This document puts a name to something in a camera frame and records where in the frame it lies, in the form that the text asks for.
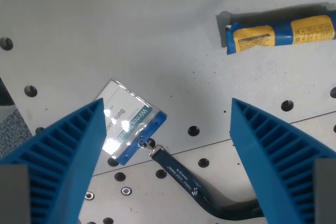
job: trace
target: yellow label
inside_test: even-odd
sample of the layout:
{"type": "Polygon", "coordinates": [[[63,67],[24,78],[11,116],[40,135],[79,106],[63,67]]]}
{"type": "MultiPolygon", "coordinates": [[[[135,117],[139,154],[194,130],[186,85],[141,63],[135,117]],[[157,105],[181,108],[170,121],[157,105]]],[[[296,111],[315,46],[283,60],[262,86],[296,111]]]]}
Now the yellow label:
{"type": "Polygon", "coordinates": [[[294,20],[291,26],[293,44],[331,40],[335,36],[334,26],[327,15],[294,20]]]}
{"type": "Polygon", "coordinates": [[[256,26],[236,30],[233,33],[236,52],[241,52],[255,46],[275,46],[274,30],[270,26],[256,26]]]}

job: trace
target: metal screw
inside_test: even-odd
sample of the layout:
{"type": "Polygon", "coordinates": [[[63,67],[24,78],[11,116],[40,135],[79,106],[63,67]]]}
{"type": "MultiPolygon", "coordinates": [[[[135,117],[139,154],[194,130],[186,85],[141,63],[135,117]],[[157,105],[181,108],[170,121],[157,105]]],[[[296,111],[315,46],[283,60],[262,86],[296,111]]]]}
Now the metal screw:
{"type": "Polygon", "coordinates": [[[129,196],[129,195],[131,195],[131,193],[132,193],[132,189],[129,188],[129,187],[123,187],[123,188],[121,189],[121,193],[122,193],[123,195],[125,195],[125,196],[129,196]]]}
{"type": "Polygon", "coordinates": [[[87,191],[86,194],[85,194],[85,199],[86,200],[93,200],[95,198],[95,195],[90,192],[90,191],[87,191]]]}

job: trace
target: blue wrapper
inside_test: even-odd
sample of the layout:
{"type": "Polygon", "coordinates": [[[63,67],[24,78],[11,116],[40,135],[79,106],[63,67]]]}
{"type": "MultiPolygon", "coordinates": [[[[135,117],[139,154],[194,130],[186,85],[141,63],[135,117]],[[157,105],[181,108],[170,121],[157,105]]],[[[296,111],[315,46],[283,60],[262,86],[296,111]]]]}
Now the blue wrapper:
{"type": "Polygon", "coordinates": [[[336,10],[323,15],[244,25],[231,24],[226,32],[227,54],[254,46],[283,46],[335,39],[336,10]]]}

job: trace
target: lanyard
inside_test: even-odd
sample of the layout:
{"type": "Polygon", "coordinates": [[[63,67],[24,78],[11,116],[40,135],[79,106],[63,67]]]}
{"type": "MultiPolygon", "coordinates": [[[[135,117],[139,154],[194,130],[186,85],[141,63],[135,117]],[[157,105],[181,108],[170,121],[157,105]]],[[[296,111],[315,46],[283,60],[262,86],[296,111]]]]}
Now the lanyard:
{"type": "Polygon", "coordinates": [[[246,220],[263,217],[258,200],[243,202],[230,207],[221,207],[212,197],[206,186],[180,162],[174,159],[162,145],[151,147],[138,145],[150,151],[150,157],[159,163],[176,182],[209,214],[225,220],[246,220]]]}

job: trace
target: metal clasp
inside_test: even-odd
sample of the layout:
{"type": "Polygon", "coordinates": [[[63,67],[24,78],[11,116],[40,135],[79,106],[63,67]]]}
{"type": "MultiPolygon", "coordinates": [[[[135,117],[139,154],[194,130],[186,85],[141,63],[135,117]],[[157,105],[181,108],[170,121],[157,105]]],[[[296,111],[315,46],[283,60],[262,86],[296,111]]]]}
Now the metal clasp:
{"type": "Polygon", "coordinates": [[[150,153],[149,153],[149,156],[152,157],[155,152],[157,152],[158,150],[164,150],[163,146],[162,145],[156,145],[154,147],[151,147],[150,146],[150,143],[151,143],[151,140],[149,140],[146,145],[141,145],[140,142],[143,140],[143,138],[141,137],[139,140],[138,140],[138,147],[142,148],[142,149],[145,149],[145,150],[148,150],[150,153]]]}

